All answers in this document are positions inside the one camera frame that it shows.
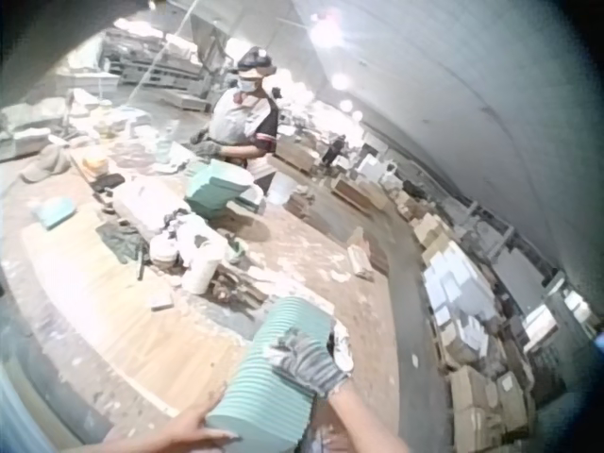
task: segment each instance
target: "ceiling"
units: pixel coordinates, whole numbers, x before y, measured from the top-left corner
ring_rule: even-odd
[[[328,9],[344,42],[315,49],[310,17]],[[353,99],[364,123],[514,225],[599,302],[602,92],[556,8],[529,0],[200,0],[194,13],[266,47],[317,97]],[[336,73],[351,78],[347,93],[330,88],[326,75]]]

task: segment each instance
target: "rag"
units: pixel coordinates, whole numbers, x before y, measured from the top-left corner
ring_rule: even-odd
[[[128,263],[128,258],[136,260],[141,249],[143,237],[133,226],[120,226],[106,222],[99,226],[96,232],[101,241],[113,252],[115,258],[122,264]]]

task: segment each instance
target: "white box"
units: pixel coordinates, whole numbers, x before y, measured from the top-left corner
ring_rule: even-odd
[[[446,304],[446,294],[438,279],[432,277],[426,280],[426,292],[428,293],[430,306],[434,311]]]

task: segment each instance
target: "forearm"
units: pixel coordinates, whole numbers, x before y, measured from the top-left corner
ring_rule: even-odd
[[[266,151],[253,144],[245,146],[223,146],[220,150],[220,156],[223,158],[255,159],[261,158]]]
[[[408,453],[405,443],[393,435],[365,406],[350,380],[332,393],[329,404],[338,414],[358,453]]]
[[[85,445],[63,453],[169,453],[173,445],[158,434],[122,439],[98,445]]]

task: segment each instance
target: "cap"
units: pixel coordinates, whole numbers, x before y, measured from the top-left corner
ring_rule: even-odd
[[[49,144],[40,151],[36,159],[21,171],[25,182],[40,182],[51,175],[66,172],[70,163],[63,152],[63,146]]]
[[[276,71],[266,50],[254,46],[243,55],[237,62],[237,68],[231,72],[244,78],[264,78],[272,76]]]

